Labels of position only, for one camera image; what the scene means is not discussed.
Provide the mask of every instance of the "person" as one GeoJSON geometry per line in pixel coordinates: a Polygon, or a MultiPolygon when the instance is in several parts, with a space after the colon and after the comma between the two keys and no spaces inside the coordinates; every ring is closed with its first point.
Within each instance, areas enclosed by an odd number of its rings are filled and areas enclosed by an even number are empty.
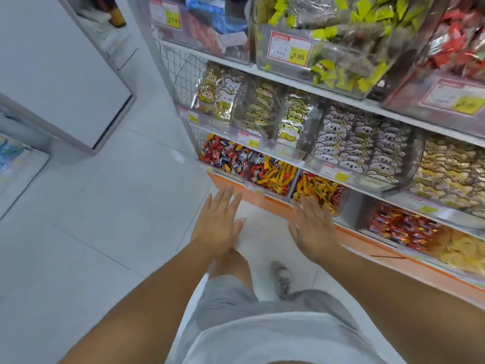
{"type": "MultiPolygon", "coordinates": [[[[385,363],[355,319],[331,295],[292,293],[275,266],[280,301],[256,298],[246,260],[233,248],[243,219],[232,187],[208,196],[190,243],[118,302],[60,364],[163,363],[185,308],[213,261],[209,280],[180,338],[177,362],[385,363]]],[[[409,364],[483,363],[484,313],[451,294],[367,260],[338,243],[328,210],[294,204],[289,232],[300,251],[362,306],[409,364]]]]}

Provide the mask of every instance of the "hand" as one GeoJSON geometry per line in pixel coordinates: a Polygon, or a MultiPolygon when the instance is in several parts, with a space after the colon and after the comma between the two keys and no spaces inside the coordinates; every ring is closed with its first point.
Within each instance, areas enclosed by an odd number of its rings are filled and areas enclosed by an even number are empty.
{"type": "Polygon", "coordinates": [[[296,246],[313,263],[321,263],[339,244],[330,210],[323,210],[314,197],[308,200],[301,197],[301,207],[297,201],[292,202],[296,224],[289,222],[288,228],[296,246]]]}
{"type": "Polygon", "coordinates": [[[232,186],[221,189],[214,199],[209,194],[190,238],[191,243],[207,248],[214,259],[231,249],[246,221],[241,218],[234,222],[243,196],[238,193],[229,204],[233,191],[232,186]]]}

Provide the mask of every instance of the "tiled floor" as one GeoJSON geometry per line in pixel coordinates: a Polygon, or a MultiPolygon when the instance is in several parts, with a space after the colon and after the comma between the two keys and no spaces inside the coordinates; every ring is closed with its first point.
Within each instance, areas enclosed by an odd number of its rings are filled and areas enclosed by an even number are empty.
{"type": "MultiPolygon", "coordinates": [[[[135,63],[131,68],[143,70],[135,63]]],[[[2,363],[57,362],[190,239],[211,182],[164,88],[143,91],[142,74],[131,76],[139,99],[102,151],[86,157],[59,144],[0,222],[2,363]]],[[[282,218],[246,202],[238,214],[248,218],[239,250],[260,299],[275,298],[269,263],[279,260],[293,271],[297,288],[334,293],[378,352],[403,363],[357,302],[298,251],[282,218]]],[[[196,301],[197,293],[188,312],[196,301]]]]}

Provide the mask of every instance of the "gray sneaker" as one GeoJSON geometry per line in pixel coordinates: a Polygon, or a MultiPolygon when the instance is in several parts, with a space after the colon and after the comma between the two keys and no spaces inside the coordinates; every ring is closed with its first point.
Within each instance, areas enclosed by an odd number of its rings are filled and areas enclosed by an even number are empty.
{"type": "Polygon", "coordinates": [[[276,294],[280,299],[293,292],[293,275],[280,262],[271,262],[271,271],[275,279],[276,294]]]}

